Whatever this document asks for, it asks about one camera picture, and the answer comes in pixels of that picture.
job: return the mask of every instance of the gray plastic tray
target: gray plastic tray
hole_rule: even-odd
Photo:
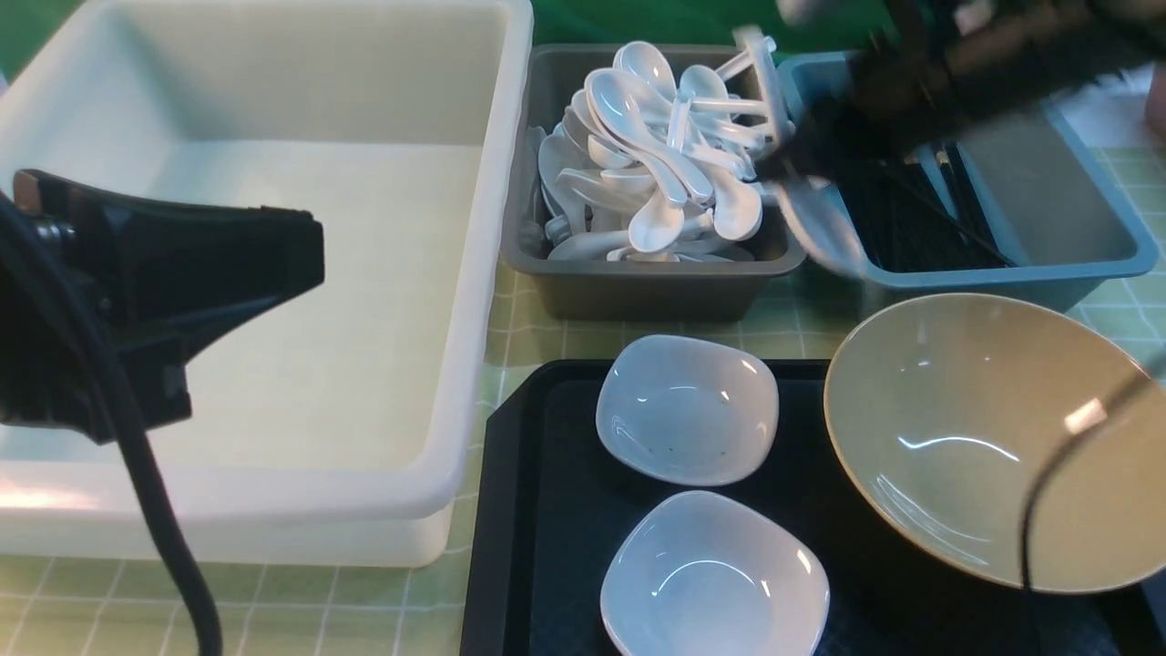
[[[844,52],[799,55],[778,66],[786,107],[796,122],[806,105],[841,89]],[[1052,106],[1011,117],[960,140],[976,193],[999,249],[1020,266],[894,273],[871,264],[877,291],[866,310],[939,291],[988,291],[1063,311],[1102,281],[1154,267],[1158,245],[1076,132]],[[948,205],[942,176],[928,176]],[[836,189],[833,202],[845,207]]]
[[[562,118],[586,73],[610,66],[618,45],[543,45],[531,55],[526,115],[521,125],[548,133]],[[717,66],[737,50],[725,47],[662,45],[675,75],[693,64]],[[750,78],[743,75],[738,79]],[[738,90],[756,97],[749,90]],[[526,127],[518,151],[501,233],[501,256],[534,280],[547,312],[590,320],[731,322],[745,315],[765,283],[796,268],[806,253],[775,207],[742,245],[751,262],[548,261],[542,225],[549,213],[539,193],[534,148]]]

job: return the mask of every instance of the black serving tray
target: black serving tray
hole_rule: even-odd
[[[843,473],[822,417],[828,364],[767,365],[781,395],[773,450],[752,477],[716,492],[821,559],[831,599],[817,656],[1031,655],[1034,621],[1041,656],[1166,654],[1166,576],[1030,598],[943,565],[879,519]],[[603,577],[644,515],[683,488],[603,449],[595,409],[610,367],[548,365],[490,418],[462,656],[618,654],[599,618]]]

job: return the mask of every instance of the wire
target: wire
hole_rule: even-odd
[[[1142,372],[1143,376],[1131,378],[1109,400],[1103,402],[1101,408],[1104,410],[1105,417],[1101,422],[1080,433],[1069,436],[1068,439],[1056,447],[1056,451],[1053,452],[1048,463],[1037,474],[1035,481],[1033,481],[1032,487],[1028,489],[1024,515],[1020,520],[1020,586],[1031,598],[1035,595],[1035,591],[1032,587],[1032,519],[1037,512],[1037,505],[1040,502],[1040,498],[1045,494],[1053,478],[1069,464],[1069,460],[1076,456],[1081,447],[1093,442],[1101,433],[1101,428],[1110,418],[1125,410],[1125,407],[1137,398],[1139,394],[1158,385],[1157,380],[1166,373],[1166,351],[1154,355]],[[1037,633],[1037,654],[1039,655],[1041,653],[1040,625],[1038,623],[1034,609],[1032,619],[1033,628]]]
[[[99,419],[117,439],[154,546],[190,614],[198,654],[222,656],[223,629],[215,599],[174,515],[121,364],[62,263],[41,244],[3,193],[0,193],[0,261],[8,263],[13,277],[77,355],[90,379]]]

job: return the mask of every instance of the table surface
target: table surface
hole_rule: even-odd
[[[1096,149],[1166,242],[1166,150]],[[828,359],[855,325],[842,289],[794,274],[770,284],[735,324],[561,322],[531,280],[497,271],[478,424],[449,548],[419,570],[205,565],[222,606],[226,654],[456,655],[477,510],[485,419],[526,378],[559,359],[611,359],[631,340],[679,333],[766,359]],[[1166,337],[1166,263],[1104,283],[1069,313],[1137,359]],[[0,654],[195,654],[185,613],[156,563],[0,557]]]

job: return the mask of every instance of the large white plastic tub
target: large white plastic tub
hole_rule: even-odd
[[[531,31],[526,0],[96,0],[0,101],[6,192],[35,167],[324,224],[325,283],[199,355],[195,419],[152,436],[197,557],[444,549]],[[0,428],[0,551],[153,557],[115,447]]]

